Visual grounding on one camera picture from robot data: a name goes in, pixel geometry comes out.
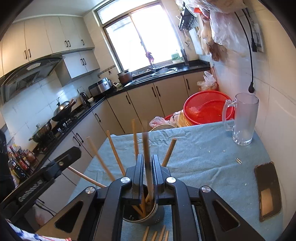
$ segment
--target range hood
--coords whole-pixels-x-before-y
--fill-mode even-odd
[[[27,63],[0,78],[1,102],[9,101],[23,88],[43,80],[54,70],[63,57],[47,57]]]

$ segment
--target window pane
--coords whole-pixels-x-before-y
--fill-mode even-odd
[[[143,8],[132,18],[147,51],[152,53],[153,63],[172,59],[171,54],[176,51],[182,56],[174,29],[160,5]]]
[[[115,0],[98,10],[102,24],[135,7],[154,0]]]
[[[130,17],[112,24],[106,30],[124,70],[134,71],[150,65]]]

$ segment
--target blue tablecloth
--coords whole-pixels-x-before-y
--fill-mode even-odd
[[[143,153],[141,134],[137,137],[139,152]],[[167,165],[173,177],[196,188],[210,186],[266,241],[274,241],[280,236],[283,231],[282,212],[262,223],[259,221],[254,167],[270,162],[270,158],[256,133],[251,144],[242,147],[234,143],[231,132],[226,132],[221,122],[153,131],[149,133],[150,153],[157,154],[162,162],[174,137],[177,142]],[[135,165],[133,135],[112,135],[112,140],[124,167]],[[115,178],[120,178],[122,174],[108,139],[99,149],[99,154]],[[236,162],[236,158],[242,161],[241,165]],[[106,186],[111,183],[96,158],[91,161],[84,174]],[[81,179],[70,200],[91,185]],[[163,224],[170,231],[169,240],[173,240],[170,206],[165,206],[163,222],[150,227],[147,240],[151,240],[155,230],[160,233]],[[142,240],[144,232],[145,227],[141,224],[124,221],[121,240]]]

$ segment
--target mug handle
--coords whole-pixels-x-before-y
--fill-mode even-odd
[[[223,106],[223,111],[222,111],[222,122],[227,131],[233,131],[233,126],[228,125],[226,122],[226,111],[228,107],[235,107],[235,102],[232,100],[225,101],[225,104]]]

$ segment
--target window frame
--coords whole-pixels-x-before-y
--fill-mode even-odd
[[[165,7],[163,6],[163,3],[161,2],[161,0],[152,1],[152,2],[149,2],[149,3],[143,4],[143,5],[140,5],[140,6],[138,6],[138,7],[135,7],[135,8],[133,8],[133,9],[129,10],[129,11],[126,11],[126,12],[124,12],[124,13],[122,13],[122,14],[116,16],[116,17],[114,17],[113,19],[111,19],[111,20],[109,20],[109,21],[107,21],[106,23],[103,24],[102,21],[101,21],[101,19],[100,19],[100,17],[99,17],[98,11],[99,11],[101,8],[105,7],[106,5],[108,5],[109,3],[113,2],[113,1],[115,1],[115,0],[110,0],[110,1],[108,1],[108,2],[106,2],[106,3],[104,3],[103,5],[99,6],[97,9],[95,9],[94,12],[95,12],[95,14],[96,14],[96,17],[97,17],[97,20],[98,20],[100,26],[101,26],[102,29],[103,29],[103,32],[104,32],[104,34],[105,34],[105,36],[106,36],[106,38],[107,38],[107,41],[108,41],[108,43],[109,43],[109,45],[110,45],[110,47],[111,47],[112,53],[113,53],[113,55],[114,55],[114,57],[115,57],[115,59],[116,59],[116,61],[117,61],[117,63],[118,63],[118,66],[119,66],[119,68],[120,68],[121,71],[124,71],[123,66],[122,66],[121,61],[120,61],[120,59],[119,59],[119,57],[118,57],[118,55],[117,55],[117,52],[116,52],[116,50],[115,50],[115,48],[114,48],[114,46],[113,46],[113,43],[112,43],[112,41],[111,41],[111,39],[110,39],[110,37],[109,37],[109,35],[108,35],[108,33],[107,33],[106,28],[108,28],[109,26],[113,25],[114,23],[116,23],[116,22],[118,22],[118,21],[120,21],[120,20],[122,20],[122,19],[124,19],[124,18],[126,18],[126,17],[128,17],[128,16],[132,19],[132,16],[131,16],[132,13],[137,12],[137,11],[139,11],[139,10],[141,10],[141,9],[144,9],[144,8],[147,8],[147,7],[151,7],[151,6],[154,6],[154,5],[160,5],[160,6],[162,7],[162,9],[166,12],[166,14],[167,14],[167,16],[168,16],[168,18],[169,18],[169,22],[170,22],[170,24],[171,24],[171,26],[172,26],[172,28],[173,28],[173,30],[174,30],[175,36],[176,36],[176,38],[177,38],[177,41],[178,41],[179,47],[180,47],[181,52],[182,52],[183,45],[182,45],[182,43],[181,43],[180,37],[179,37],[179,35],[178,35],[177,31],[176,31],[175,26],[174,26],[173,23],[172,23],[172,20],[171,20],[171,18],[170,18],[170,16],[169,16],[167,10],[166,10]],[[142,37],[141,37],[140,33],[138,32],[138,29],[137,29],[136,26],[135,26],[135,28],[136,28],[137,33],[138,33],[138,35],[139,35],[139,38],[140,38],[140,40],[141,40],[141,42],[142,42],[143,48],[146,50],[145,44],[144,44],[144,42],[143,42],[143,40],[142,40]],[[173,64],[172,60],[167,60],[167,61],[160,62],[160,63],[153,64],[153,65],[154,65],[155,68],[158,68],[158,67],[162,67],[162,66],[170,65],[170,64]],[[137,70],[133,71],[133,73],[141,72],[141,71],[143,71],[143,70],[146,69],[146,68],[147,68],[147,66],[145,66],[145,67],[143,67],[143,68],[141,68],[141,69],[137,69]]]

